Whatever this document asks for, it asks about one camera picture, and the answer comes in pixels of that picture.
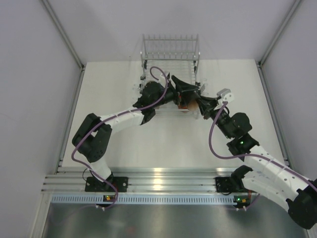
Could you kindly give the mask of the black and red mug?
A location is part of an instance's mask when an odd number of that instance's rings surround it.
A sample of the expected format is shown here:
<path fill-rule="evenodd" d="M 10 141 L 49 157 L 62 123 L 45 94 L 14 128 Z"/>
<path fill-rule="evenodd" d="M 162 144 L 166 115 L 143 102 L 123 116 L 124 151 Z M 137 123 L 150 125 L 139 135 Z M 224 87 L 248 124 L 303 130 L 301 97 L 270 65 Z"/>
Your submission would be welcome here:
<path fill-rule="evenodd" d="M 178 105 L 178 109 L 182 111 L 190 111 L 188 105 Z"/>

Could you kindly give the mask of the brown mug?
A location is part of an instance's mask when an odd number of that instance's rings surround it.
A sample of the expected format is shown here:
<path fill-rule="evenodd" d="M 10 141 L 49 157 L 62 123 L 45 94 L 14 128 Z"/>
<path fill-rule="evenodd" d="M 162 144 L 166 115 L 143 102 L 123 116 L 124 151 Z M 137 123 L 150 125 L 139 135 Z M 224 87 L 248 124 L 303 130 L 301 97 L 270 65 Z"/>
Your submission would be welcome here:
<path fill-rule="evenodd" d="M 198 95 L 192 95 L 188 97 L 186 104 L 187 104 L 187 109 L 189 111 L 195 111 L 199 107 L 197 103 L 198 97 L 199 97 Z"/>

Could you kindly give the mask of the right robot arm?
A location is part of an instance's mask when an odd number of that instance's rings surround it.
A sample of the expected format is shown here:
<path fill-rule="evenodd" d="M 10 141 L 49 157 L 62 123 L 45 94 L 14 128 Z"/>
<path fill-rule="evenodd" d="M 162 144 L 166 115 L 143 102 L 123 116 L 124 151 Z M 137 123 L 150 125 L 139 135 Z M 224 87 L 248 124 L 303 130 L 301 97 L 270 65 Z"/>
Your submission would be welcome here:
<path fill-rule="evenodd" d="M 225 111 L 233 99 L 230 93 L 223 97 L 199 96 L 198 103 L 204 119 L 212 119 L 209 138 L 215 127 L 230 139 L 227 147 L 231 156 L 211 152 L 219 159 L 238 158 L 243 165 L 231 174 L 232 187 L 237 191 L 252 190 L 282 207 L 291 219 L 303 229 L 309 230 L 317 223 L 317 182 L 311 180 L 268 153 L 249 132 L 250 120 L 245 113 L 230 116 Z"/>

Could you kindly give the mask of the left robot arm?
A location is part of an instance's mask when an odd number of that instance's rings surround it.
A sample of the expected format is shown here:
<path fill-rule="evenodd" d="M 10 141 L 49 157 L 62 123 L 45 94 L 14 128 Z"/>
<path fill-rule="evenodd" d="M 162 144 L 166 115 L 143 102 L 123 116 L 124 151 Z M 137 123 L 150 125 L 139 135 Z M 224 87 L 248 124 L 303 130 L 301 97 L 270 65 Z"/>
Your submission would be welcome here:
<path fill-rule="evenodd" d="M 141 97 L 129 109 L 104 117 L 94 113 L 87 115 L 72 138 L 72 144 L 82 154 L 87 162 L 96 186 L 102 191 L 108 191 L 113 185 L 113 173 L 106 163 L 105 153 L 110 136 L 126 128 L 143 125 L 155 115 L 155 108 L 173 102 L 187 107 L 199 94 L 199 85 L 189 84 L 171 77 L 167 87 L 157 80 L 149 81 L 144 86 Z"/>

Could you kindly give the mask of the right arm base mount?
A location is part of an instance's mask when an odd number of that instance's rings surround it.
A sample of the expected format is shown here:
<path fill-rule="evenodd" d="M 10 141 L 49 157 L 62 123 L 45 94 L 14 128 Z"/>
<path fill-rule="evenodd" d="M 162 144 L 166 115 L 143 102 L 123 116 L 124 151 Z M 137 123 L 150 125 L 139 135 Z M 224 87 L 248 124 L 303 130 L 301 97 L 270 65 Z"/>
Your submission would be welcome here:
<path fill-rule="evenodd" d="M 216 191 L 223 195 L 239 192 L 239 189 L 234 185 L 230 177 L 216 177 L 215 187 Z"/>

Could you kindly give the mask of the right aluminium frame post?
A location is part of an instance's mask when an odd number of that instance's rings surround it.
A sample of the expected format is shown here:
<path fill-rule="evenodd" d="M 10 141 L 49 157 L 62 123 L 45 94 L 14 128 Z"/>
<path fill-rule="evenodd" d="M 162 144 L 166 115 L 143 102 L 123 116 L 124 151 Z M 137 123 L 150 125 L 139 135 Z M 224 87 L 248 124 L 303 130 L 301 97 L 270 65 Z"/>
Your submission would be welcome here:
<path fill-rule="evenodd" d="M 274 48 L 276 47 L 277 43 L 281 39 L 282 35 L 284 34 L 285 30 L 287 29 L 288 25 L 291 23 L 293 17 L 296 15 L 297 11 L 299 10 L 301 4 L 304 0 L 293 0 L 292 4 L 288 8 L 286 14 L 282 18 L 282 21 L 278 25 L 277 30 L 273 34 L 268 46 L 266 47 L 261 59 L 257 62 L 258 68 L 263 68 L 266 61 L 268 60 L 269 56 L 272 54 Z"/>

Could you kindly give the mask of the aluminium frame post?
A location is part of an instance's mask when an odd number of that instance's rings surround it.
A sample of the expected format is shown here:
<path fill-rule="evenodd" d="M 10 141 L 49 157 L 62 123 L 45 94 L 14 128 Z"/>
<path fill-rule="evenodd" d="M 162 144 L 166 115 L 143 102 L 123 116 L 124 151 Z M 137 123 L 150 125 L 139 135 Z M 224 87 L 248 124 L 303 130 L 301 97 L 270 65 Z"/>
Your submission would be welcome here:
<path fill-rule="evenodd" d="M 46 13 L 48 14 L 49 18 L 53 22 L 54 27 L 56 28 L 57 32 L 59 33 L 62 41 L 64 42 L 67 50 L 69 51 L 70 55 L 74 59 L 76 65 L 79 67 L 81 71 L 84 70 L 84 64 L 80 60 L 67 32 L 65 31 L 62 22 L 60 21 L 58 15 L 56 14 L 53 6 L 51 5 L 49 0 L 40 0 L 40 3 L 43 5 Z"/>
<path fill-rule="evenodd" d="M 257 62 L 258 68 L 263 68 L 266 61 L 268 60 L 269 56 L 272 54 L 274 48 L 276 47 L 277 43 L 281 39 L 282 35 L 284 34 L 285 30 L 287 29 L 288 25 L 291 23 L 293 17 L 296 15 L 297 11 L 299 10 L 301 4 L 304 0 L 293 0 L 292 4 L 288 8 L 286 14 L 282 18 L 282 21 L 278 25 L 277 30 L 273 34 L 268 46 L 266 47 L 261 59 Z"/>

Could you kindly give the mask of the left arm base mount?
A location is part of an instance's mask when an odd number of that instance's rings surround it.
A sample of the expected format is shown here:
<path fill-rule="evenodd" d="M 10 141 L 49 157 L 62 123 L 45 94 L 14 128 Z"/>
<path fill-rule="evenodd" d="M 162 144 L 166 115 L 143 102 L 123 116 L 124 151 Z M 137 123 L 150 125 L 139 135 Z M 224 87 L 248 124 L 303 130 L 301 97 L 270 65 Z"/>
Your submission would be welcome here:
<path fill-rule="evenodd" d="M 118 192 L 126 192 L 128 188 L 128 177 L 113 177 L 110 181 Z M 113 192 L 113 188 L 95 177 L 87 177 L 85 192 Z"/>

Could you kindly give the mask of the aluminium rail base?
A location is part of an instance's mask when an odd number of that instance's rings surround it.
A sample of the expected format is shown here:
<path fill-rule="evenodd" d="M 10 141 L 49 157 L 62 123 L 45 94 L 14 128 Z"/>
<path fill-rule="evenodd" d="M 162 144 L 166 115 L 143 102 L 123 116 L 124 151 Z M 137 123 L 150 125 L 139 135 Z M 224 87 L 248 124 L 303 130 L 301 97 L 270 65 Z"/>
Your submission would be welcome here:
<path fill-rule="evenodd" d="M 215 194 L 215 178 L 227 177 L 234 168 L 112 168 L 117 177 L 128 177 L 127 193 Z M 42 192 L 84 192 L 83 167 L 60 167 L 46 175 Z"/>

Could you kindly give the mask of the left aluminium frame post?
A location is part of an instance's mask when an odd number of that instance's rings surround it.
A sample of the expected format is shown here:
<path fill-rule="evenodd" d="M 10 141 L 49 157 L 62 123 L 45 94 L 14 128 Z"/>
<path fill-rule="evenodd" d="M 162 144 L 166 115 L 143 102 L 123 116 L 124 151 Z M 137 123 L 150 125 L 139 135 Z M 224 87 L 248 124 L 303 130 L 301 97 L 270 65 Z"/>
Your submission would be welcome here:
<path fill-rule="evenodd" d="M 70 55 L 74 59 L 76 65 L 79 67 L 81 71 L 84 70 L 84 64 L 80 60 L 67 32 L 65 31 L 62 22 L 60 21 L 58 15 L 56 14 L 53 6 L 51 5 L 49 0 L 40 0 L 40 3 L 43 5 L 46 13 L 48 14 L 49 18 L 53 22 L 54 27 L 56 28 L 57 32 L 59 33 L 62 41 L 64 42 L 67 50 L 69 51 Z"/>

